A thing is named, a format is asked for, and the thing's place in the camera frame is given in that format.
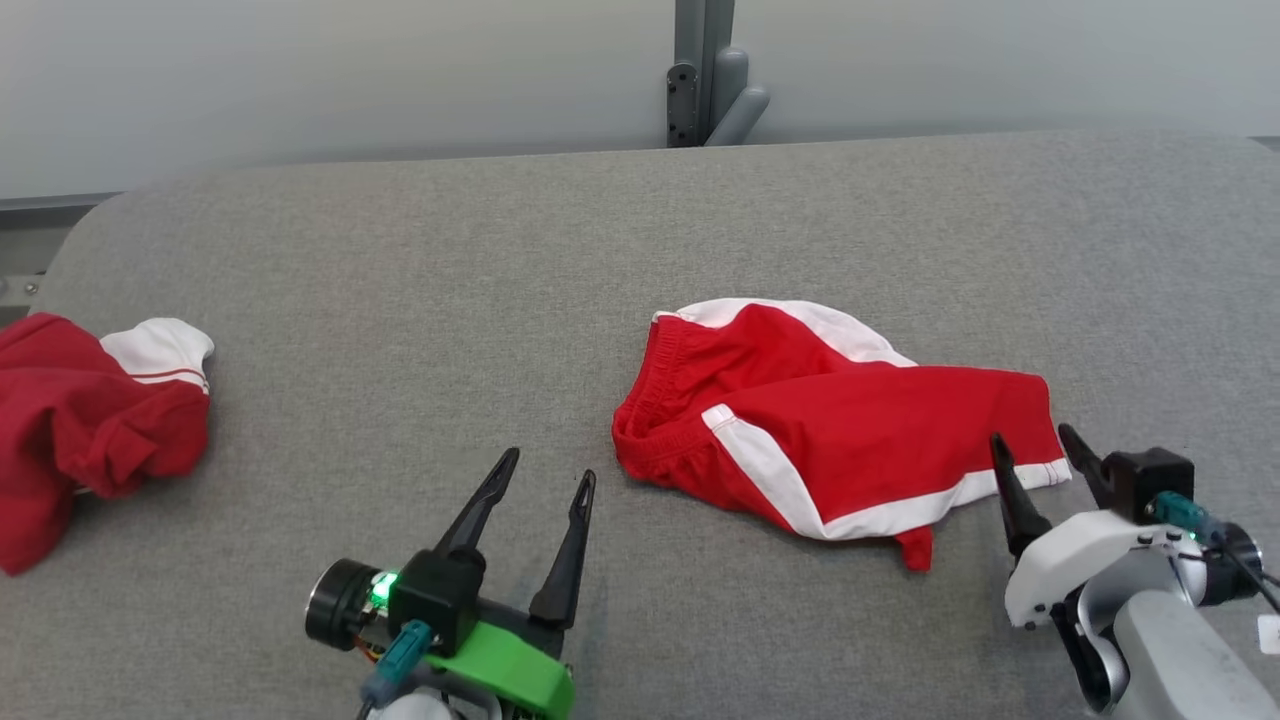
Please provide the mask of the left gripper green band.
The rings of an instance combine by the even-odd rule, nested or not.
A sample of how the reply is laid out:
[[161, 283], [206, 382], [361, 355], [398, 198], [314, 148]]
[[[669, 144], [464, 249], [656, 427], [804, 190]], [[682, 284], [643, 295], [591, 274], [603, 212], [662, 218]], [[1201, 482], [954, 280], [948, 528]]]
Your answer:
[[[434, 552], [477, 551], [520, 460], [507, 448]], [[388, 571], [349, 559], [320, 575], [305, 611], [310, 639], [372, 661], [360, 719], [567, 719], [576, 689], [562, 657], [585, 568], [596, 474], [585, 470], [556, 559], [525, 611], [479, 594], [476, 559], [415, 559]]]

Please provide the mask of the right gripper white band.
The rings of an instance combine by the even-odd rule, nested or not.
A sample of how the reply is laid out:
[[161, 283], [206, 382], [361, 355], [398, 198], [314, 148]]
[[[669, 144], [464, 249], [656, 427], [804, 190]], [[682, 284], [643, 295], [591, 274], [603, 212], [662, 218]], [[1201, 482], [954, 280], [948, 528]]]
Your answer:
[[1059, 439], [1070, 466], [1085, 480], [1098, 509], [1053, 525], [1033, 503], [1015, 473], [1000, 433], [989, 439], [1007, 551], [1014, 569], [1005, 612], [1014, 626], [1036, 629], [1055, 609], [1078, 623], [1093, 602], [1101, 629], [1126, 600], [1167, 591], [1193, 607], [1256, 596], [1263, 589], [1263, 555], [1244, 529], [1204, 510], [1142, 510], [1138, 519], [1115, 512], [1115, 489], [1102, 459], [1069, 423]]

